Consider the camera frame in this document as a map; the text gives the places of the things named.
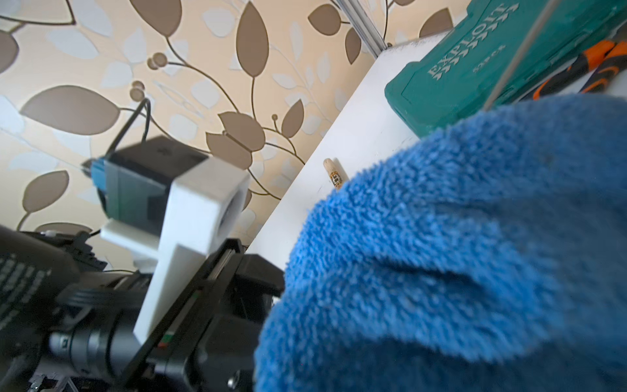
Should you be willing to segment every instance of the brown leaf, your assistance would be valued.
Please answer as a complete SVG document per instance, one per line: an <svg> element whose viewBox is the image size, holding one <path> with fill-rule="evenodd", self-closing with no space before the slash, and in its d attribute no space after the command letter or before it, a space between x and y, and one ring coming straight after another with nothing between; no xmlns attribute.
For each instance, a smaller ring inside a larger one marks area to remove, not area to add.
<svg viewBox="0 0 627 392"><path fill-rule="evenodd" d="M218 114L226 133L242 143L250 151L259 151L266 143L266 134L261 125L248 114L224 112Z"/></svg>
<svg viewBox="0 0 627 392"><path fill-rule="evenodd" d="M348 57L349 63L353 64L361 51L361 38L354 28L350 28L349 32L346 33L344 46L346 47L346 57Z"/></svg>
<svg viewBox="0 0 627 392"><path fill-rule="evenodd" d="M442 33L453 28L453 19L448 8L440 9L427 19L420 29L419 37Z"/></svg>
<svg viewBox="0 0 627 392"><path fill-rule="evenodd" d="M305 118L305 107L303 101L298 100L290 107L285 117L283 118L283 124L281 124L281 133L285 137L293 137L303 125L303 119Z"/></svg>
<svg viewBox="0 0 627 392"><path fill-rule="evenodd" d="M22 107L22 115L76 135L97 135L111 128L120 109L102 95L79 86L44 90Z"/></svg>
<svg viewBox="0 0 627 392"><path fill-rule="evenodd" d="M246 170L253 164L253 155L250 151L240 146L233 139L226 135L207 134L207 146L211 153L237 166L242 170Z"/></svg>
<svg viewBox="0 0 627 392"><path fill-rule="evenodd" d="M87 226L78 225L76 223L64 223L64 222L54 222L54 223L46 223L45 225L41 225L35 229L36 232L41 233L42 231L55 230L59 233L69 234L69 235L77 235L79 231L86 231L87 233L91 233L92 229Z"/></svg>
<svg viewBox="0 0 627 392"><path fill-rule="evenodd" d="M246 207L248 207L248 203L250 203L250 199L253 198L253 193L249 190L246 191L246 201L244 202L244 208L241 210L244 211Z"/></svg>
<svg viewBox="0 0 627 392"><path fill-rule="evenodd" d="M18 57L19 46L12 35L0 31L0 73L6 71Z"/></svg>
<svg viewBox="0 0 627 392"><path fill-rule="evenodd" d="M70 176L65 170L40 175L27 185L22 207L27 213L41 211L59 200L69 183Z"/></svg>
<svg viewBox="0 0 627 392"><path fill-rule="evenodd" d="M261 75L268 62L270 45L266 25L263 24L263 19L252 1L246 4L241 14L235 50L240 65L247 74L253 78Z"/></svg>
<svg viewBox="0 0 627 392"><path fill-rule="evenodd" d="M342 24L340 13L331 4L323 4L314 9L307 19L309 19L309 23L312 24L313 28L324 35L337 34Z"/></svg>
<svg viewBox="0 0 627 392"><path fill-rule="evenodd" d="M181 0L130 0L142 19L162 36L169 37L181 23Z"/></svg>

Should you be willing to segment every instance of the vine stem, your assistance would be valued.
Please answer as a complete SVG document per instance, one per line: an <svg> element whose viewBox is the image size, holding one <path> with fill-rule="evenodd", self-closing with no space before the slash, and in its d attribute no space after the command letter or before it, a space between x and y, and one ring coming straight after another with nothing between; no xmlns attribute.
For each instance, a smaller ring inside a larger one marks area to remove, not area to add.
<svg viewBox="0 0 627 392"><path fill-rule="evenodd" d="M3 16L3 15L0 15L0 19L4 19L9 22L37 24L38 26L74 26L76 24L76 19L74 18L74 10L72 10L72 6L70 5L70 0L65 0L65 4L67 4L68 6L68 11L70 12L70 17L72 18L72 20L69 22L25 21L22 19L11 18L10 16Z"/></svg>
<svg viewBox="0 0 627 392"><path fill-rule="evenodd" d="M250 84L250 107L253 111L253 118L257 119L257 114L255 114L255 78L253 78L253 82Z"/></svg>
<svg viewBox="0 0 627 392"><path fill-rule="evenodd" d="M19 220L18 227L15 228L16 231L22 230L22 226L29 216L31 216L31 213L27 212L22 219Z"/></svg>
<svg viewBox="0 0 627 392"><path fill-rule="evenodd" d="M324 112L322 111L322 108L320 107L320 105L318 104L318 101L315 100L314 94L312 93L312 91L309 89L309 87L307 86L307 82L305 82L305 79L303 78L303 76L300 74L300 72L298 71L298 68L296 68L296 65L294 63L292 63L292 61L287 58L287 56L285 56L283 54L283 52L277 48L274 45L271 45L270 48L274 49L275 51L279 52L279 54L281 54L281 56L285 59L285 61L287 61L292 68L294 69L294 72L296 72L296 75L298 75L298 78L300 79L301 83L303 83L303 87L305 87L305 89L307 90L307 92L309 93L309 96L312 98L313 104L316 105L316 107L318 108L318 110L320 111L320 114L322 114L322 116L324 117L324 119L326 121L328 121L330 124L333 124L333 122L327 117L327 115L324 114Z"/></svg>
<svg viewBox="0 0 627 392"><path fill-rule="evenodd" d="M10 29L8 31L9 34L13 34L15 33L17 30L21 29L22 27L26 26L25 22L20 22L19 24L17 24L14 28Z"/></svg>
<svg viewBox="0 0 627 392"><path fill-rule="evenodd" d="M261 185L261 183L259 182L259 180L257 179L257 177L255 177L255 175L253 174L252 171L250 171L250 168L248 169L248 172L250 173L250 176L255 180L255 182L257 183L257 185L259 185L260 188L262 188L267 194L268 196L272 196L273 198L277 199L277 200L281 200L281 198L273 195L269 190L266 189L266 187L264 187L263 185Z"/></svg>
<svg viewBox="0 0 627 392"><path fill-rule="evenodd" d="M181 57L176 50L174 49L174 47L172 46L172 43L170 42L170 38L166 37L166 42L167 45L169 46L170 50L172 51L172 53L174 53L174 56L176 56L176 58L179 59L180 63L175 63L175 62L171 62L168 61L168 64L170 65L177 65L177 66L184 66L186 68L189 68L191 70L194 70L198 73L200 73L202 76L206 77L207 79L211 80L216 86L218 86L218 88L222 91L222 93L224 94L224 96L226 97L226 99L229 100L229 102L231 102L231 105L233 106L233 108L235 109L236 112L240 112L240 110L237 108L237 105L235 105L235 102L233 102L233 100L231 99L231 97L229 96L229 94L226 92L226 90L224 89L224 87L222 87L222 85L220 83L218 83L217 80L215 80L213 77L209 76L209 74L207 74L206 72L196 68L195 66L191 65L190 63L188 63L183 57Z"/></svg>
<svg viewBox="0 0 627 392"><path fill-rule="evenodd" d="M275 124L274 131L275 131L277 134L280 134L281 136L285 137L285 136L284 136L281 132L279 132L279 131L278 131L277 121L273 119L273 120L272 120L272 122L274 122L274 124ZM296 147L294 146L294 143L292 143L292 141L290 140L290 138L289 138L289 137L285 137L285 140L287 140L287 142L290 144L290 146L291 146L291 147L292 147L292 149L294 150L294 154L296 155L297 153L296 153Z"/></svg>
<svg viewBox="0 0 627 392"><path fill-rule="evenodd" d="M132 109L132 108L130 108L130 107L120 107L120 108L118 108L118 109L120 109L120 110L126 110L126 111L128 111L128 112L135 112L135 109ZM142 116L143 118L146 118L146 114L144 114L144 113L140 113L139 115L140 115L140 116ZM165 135L168 139L170 139L170 140L174 140L174 141L175 141L175 142L177 142L177 143L185 144L186 146L188 146L188 147L189 147L189 148L191 148L192 150L196 150L196 151L198 151L198 152L202 152L202 153L204 153L204 154L211 154L211 151L207 151L207 150L199 149L199 148L197 148L197 147L190 146L190 145L189 145L189 144L187 144L187 143L183 143L183 142L181 142L181 141L177 140L174 136L170 135L170 134L169 134L169 133L168 133L165 129L163 129L163 128L161 127L161 125L159 125L159 124L157 123L157 121L155 121L155 119L153 118L153 116L150 116L150 121L151 121L151 122L152 122L152 123L153 123L153 124L154 124L154 125L155 125L155 126L156 126L159 130L160 130L160 131L161 131L161 133L163 133L163 134L164 134L164 135Z"/></svg>
<svg viewBox="0 0 627 392"><path fill-rule="evenodd" d="M305 164L305 161L303 161L303 160L302 160L302 159L301 159L298 155L294 154L292 151L290 151L290 150L288 150L288 149L286 149L286 148L283 148L283 147L281 147L281 146L277 146L276 144L267 143L267 142L266 142L266 146L272 146L272 147L276 147L276 148L278 148L278 149L280 149L280 150L286 151L286 152L287 152L287 153L289 153L290 155L295 156L295 157L296 157L296 158L297 158L297 159L298 159L298 160L299 160L299 161L300 161L303 165Z"/></svg>
<svg viewBox="0 0 627 392"><path fill-rule="evenodd" d="M386 26L383 29L383 40L385 41L387 35L387 20L389 19L389 9L394 4L394 0L392 0L386 7Z"/></svg>
<svg viewBox="0 0 627 392"><path fill-rule="evenodd" d="M281 132L279 132L278 130L274 130L274 129L272 129L272 128L267 128L267 127L261 127L261 128L266 129L266 130L270 130L270 131L272 131L272 132L274 132L274 133L276 133L276 134L279 134L279 135L283 136L283 138L284 138L285 140L287 140L287 142L290 144L290 146L291 146L291 147L292 147L292 149L294 150L294 154L296 154L296 147L294 147L294 143L292 143L292 141L291 141L288 137L285 137L285 136L284 136Z"/></svg>

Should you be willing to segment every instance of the wire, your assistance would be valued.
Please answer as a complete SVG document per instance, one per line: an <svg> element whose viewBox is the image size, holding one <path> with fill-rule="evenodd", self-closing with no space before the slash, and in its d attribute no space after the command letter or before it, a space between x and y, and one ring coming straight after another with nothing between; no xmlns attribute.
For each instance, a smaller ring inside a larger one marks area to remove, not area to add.
<svg viewBox="0 0 627 392"><path fill-rule="evenodd" d="M485 101L485 104L483 104L483 111L488 111L492 108L492 105L498 99L498 96L501 95L503 89L505 88L505 85L507 84L507 82L509 82L510 78L516 71L516 68L518 68L520 62L525 58L525 55L529 51L529 48L531 47L531 45L533 45L538 35L540 35L542 28L544 27L546 22L548 22L549 18L551 17L551 15L553 15L553 12L561 2L562 0L549 0L542 12L538 15L537 19L534 22L534 25L531 26L531 29L527 33L527 36L518 47L518 50L512 58L512 61L502 73L500 79L498 79L497 85L494 86L494 89L492 89L492 93L490 93L490 96Z"/></svg>
<svg viewBox="0 0 627 392"><path fill-rule="evenodd" d="M150 100L148 98L146 100L146 128L144 129L144 134L142 135L142 143L146 142L146 137L148 137L148 126L150 126Z"/></svg>
<svg viewBox="0 0 627 392"><path fill-rule="evenodd" d="M129 272L129 273L135 273L135 271L131 271L131 270L107 270L107 271L102 271L102 272Z"/></svg>
<svg viewBox="0 0 627 392"><path fill-rule="evenodd" d="M148 128L150 127L150 100L148 98L144 98L139 103L139 105L137 106L137 109L135 109L135 111L130 116L128 121L126 121L126 123L124 124L122 129L120 129L120 132L118 132L118 134L115 136L115 139L109 145L109 148L107 149L107 152L105 153L105 156L109 156L109 155L113 154L113 152L117 148L118 144L120 144L120 141L122 140L122 138L124 137L126 132L129 130L130 126L133 125L133 123L135 122L135 119L141 113L141 111L142 111L142 109L144 107L146 107L147 115L146 115L146 127L145 127L145 130L144 130L144 134L142 136L142 142L145 142L146 137L148 136Z"/></svg>

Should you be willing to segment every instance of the black cable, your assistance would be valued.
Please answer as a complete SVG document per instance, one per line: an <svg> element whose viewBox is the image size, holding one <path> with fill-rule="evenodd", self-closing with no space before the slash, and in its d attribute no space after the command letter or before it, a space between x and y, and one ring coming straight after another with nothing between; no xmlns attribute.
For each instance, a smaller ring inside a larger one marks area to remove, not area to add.
<svg viewBox="0 0 627 392"><path fill-rule="evenodd" d="M148 98L146 100L146 128L144 129L144 134L142 135L142 143L146 141L146 137L148 137L148 127L150 126L150 100Z"/></svg>
<svg viewBox="0 0 627 392"><path fill-rule="evenodd" d="M130 126L133 125L133 123L135 122L135 119L141 113L141 111L142 111L142 109L144 107L146 107L147 116L146 116L146 127L145 127L145 130L144 130L144 135L142 137L142 142L146 140L146 137L148 136L148 127L150 127L150 100L148 98L144 98L139 103L139 105L137 106L137 109L135 109L135 111L130 116L128 121L126 121L126 123L124 124L122 129L120 129L120 132L118 132L117 136L115 136L115 139L111 142L111 145L107 149L107 152L105 153L105 156L109 156L109 155L113 154L113 152L117 148L118 144L120 144L120 141L122 140L122 138L124 137L126 132L129 130Z"/></svg>
<svg viewBox="0 0 627 392"><path fill-rule="evenodd" d="M102 271L102 272L129 272L129 273L135 273L135 271L131 271L131 270L107 270L107 271Z"/></svg>

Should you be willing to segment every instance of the floral wallpaper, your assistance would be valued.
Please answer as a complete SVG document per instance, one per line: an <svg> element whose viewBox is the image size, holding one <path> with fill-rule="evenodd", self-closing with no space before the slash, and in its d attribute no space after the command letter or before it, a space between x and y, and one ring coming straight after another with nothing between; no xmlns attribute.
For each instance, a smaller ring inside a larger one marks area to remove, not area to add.
<svg viewBox="0 0 627 392"><path fill-rule="evenodd" d="M388 45L441 33L466 17L470 0L359 0Z"/></svg>
<svg viewBox="0 0 627 392"><path fill-rule="evenodd" d="M333 1L1 0L0 223L100 228L80 165L147 97L149 137L250 172L232 233L247 245L373 62ZM122 146L140 141L144 121ZM125 250L90 243L131 266Z"/></svg>

